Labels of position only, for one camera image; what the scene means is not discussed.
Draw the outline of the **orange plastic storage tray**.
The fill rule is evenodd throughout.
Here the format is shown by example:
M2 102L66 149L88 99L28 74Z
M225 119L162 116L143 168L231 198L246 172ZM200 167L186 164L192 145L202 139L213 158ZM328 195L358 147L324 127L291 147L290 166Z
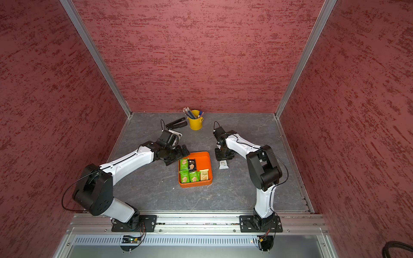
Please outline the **orange plastic storage tray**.
M181 168L181 160L183 159L195 159L196 163L196 168L197 170L205 170L207 169L208 171L208 179L203 180L203 181L198 181L198 182L186 182L182 183L181 182L181 174L180 174L180 168ZM208 152L195 152L189 154L185 158L181 158L178 164L178 182L181 188L192 188L192 187L201 187L201 186L208 186L211 185L213 182L213 171L212 171L212 166L211 166L211 161L210 161L210 154Z

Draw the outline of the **green cookie packet left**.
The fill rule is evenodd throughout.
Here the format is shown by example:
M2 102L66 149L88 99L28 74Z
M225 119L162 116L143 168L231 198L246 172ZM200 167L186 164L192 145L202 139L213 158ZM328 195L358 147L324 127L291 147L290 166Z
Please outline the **green cookie packet left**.
M180 183L181 184L185 184L185 183L190 183L191 182L191 180L190 180L190 177L189 177L189 171L188 170L182 170L182 171L179 171L179 174L180 174Z

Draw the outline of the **yellow pen cup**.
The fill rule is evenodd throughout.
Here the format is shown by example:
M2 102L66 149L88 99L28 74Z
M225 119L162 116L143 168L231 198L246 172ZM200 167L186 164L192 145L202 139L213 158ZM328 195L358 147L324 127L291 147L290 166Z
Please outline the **yellow pen cup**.
M202 123L203 123L202 112L199 110L191 110L191 113L193 114L193 116L188 117L189 126L192 130L198 131L202 128Z

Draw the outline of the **white cookie packet front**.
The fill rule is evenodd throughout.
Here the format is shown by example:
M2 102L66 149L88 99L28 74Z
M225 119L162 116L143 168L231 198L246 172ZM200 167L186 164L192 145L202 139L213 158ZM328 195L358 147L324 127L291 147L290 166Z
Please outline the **white cookie packet front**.
M219 162L219 168L220 169L229 169L228 163L226 160L222 160Z

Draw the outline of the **yellow cookie packet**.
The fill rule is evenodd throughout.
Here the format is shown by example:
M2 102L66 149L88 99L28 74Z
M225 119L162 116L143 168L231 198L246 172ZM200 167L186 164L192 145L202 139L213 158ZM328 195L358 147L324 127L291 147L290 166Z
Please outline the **yellow cookie packet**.
M199 179L200 179L200 181L209 180L209 169L199 170Z

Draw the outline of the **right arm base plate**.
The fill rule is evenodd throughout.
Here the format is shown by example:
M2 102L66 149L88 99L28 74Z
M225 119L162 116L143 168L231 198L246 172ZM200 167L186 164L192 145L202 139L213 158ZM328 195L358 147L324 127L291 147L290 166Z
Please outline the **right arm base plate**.
M282 223L279 216L270 216L261 219L259 216L240 216L240 230L242 233L262 232L262 233L282 233Z

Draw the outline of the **black cookie packet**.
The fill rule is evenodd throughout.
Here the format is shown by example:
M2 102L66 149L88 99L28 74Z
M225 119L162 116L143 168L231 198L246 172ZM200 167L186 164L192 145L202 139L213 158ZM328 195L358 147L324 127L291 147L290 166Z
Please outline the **black cookie packet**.
M197 171L195 159L188 159L188 170L190 172Z

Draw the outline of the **aluminium front rail frame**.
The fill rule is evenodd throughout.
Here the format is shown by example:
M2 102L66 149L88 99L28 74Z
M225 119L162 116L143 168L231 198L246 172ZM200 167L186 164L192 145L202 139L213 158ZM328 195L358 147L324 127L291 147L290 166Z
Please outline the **aluminium front rail frame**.
M75 215L57 258L335 258L322 215L278 212L283 232L240 230L249 212L143 212L154 232L112 232L109 218Z

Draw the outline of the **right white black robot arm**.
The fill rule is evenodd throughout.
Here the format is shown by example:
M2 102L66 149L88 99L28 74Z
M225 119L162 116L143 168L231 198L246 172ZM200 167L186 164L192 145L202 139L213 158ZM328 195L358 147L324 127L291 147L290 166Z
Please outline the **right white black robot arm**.
M217 141L217 161L227 161L236 154L245 158L253 185L257 189L257 200L253 210L253 225L262 231L276 220L274 211L275 189L282 178L280 163L270 146L259 146L242 138L235 131L223 127L213 130Z

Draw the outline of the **green cookie packet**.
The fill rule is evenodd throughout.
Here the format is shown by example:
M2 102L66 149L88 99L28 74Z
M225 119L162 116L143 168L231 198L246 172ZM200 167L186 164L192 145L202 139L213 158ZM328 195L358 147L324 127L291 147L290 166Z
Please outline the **green cookie packet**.
M180 174L180 183L181 184L185 184L185 183L190 183L191 182L191 180L190 180L190 177L189 177L189 171L188 170L182 170L182 171L179 171L179 174Z
M189 179L191 182L199 182L200 174L198 171L189 172Z
M188 159L181 159L179 161L180 171L189 170Z

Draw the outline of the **pens in cup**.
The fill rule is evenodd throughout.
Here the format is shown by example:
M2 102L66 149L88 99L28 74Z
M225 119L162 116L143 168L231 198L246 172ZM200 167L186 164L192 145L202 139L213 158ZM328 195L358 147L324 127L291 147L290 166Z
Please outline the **pens in cup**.
M199 110L191 110L189 107L184 107L183 112L185 115L190 119L198 119L201 118L203 115L202 111Z

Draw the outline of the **black stapler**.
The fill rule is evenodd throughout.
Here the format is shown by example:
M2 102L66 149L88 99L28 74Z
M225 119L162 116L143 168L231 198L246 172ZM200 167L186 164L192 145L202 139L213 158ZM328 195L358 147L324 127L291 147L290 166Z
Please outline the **black stapler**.
M174 129L185 127L187 125L188 125L187 119L185 117L182 117L180 119L177 119L177 120L167 124L166 129L174 130Z

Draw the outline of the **green cookie packet far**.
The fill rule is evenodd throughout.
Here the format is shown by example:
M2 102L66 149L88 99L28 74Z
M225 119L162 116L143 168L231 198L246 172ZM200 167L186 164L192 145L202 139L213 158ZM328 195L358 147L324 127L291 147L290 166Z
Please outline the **green cookie packet far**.
M180 171L189 170L188 159L181 159L179 161Z

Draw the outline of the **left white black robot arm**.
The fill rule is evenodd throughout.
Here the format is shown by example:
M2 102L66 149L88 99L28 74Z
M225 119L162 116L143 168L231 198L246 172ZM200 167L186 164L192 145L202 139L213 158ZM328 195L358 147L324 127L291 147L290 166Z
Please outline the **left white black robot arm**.
M88 165L75 183L72 199L93 216L106 216L118 224L138 228L140 212L114 196L114 187L139 169L163 161L166 166L190 154L186 145L169 146L148 141L131 153L102 165Z

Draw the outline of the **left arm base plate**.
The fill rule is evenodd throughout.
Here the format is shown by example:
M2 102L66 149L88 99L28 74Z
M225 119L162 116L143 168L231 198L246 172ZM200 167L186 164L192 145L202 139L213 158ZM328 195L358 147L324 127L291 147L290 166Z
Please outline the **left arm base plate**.
M117 219L112 219L112 232L154 232L157 224L157 215L139 215L133 216L128 222L123 223Z

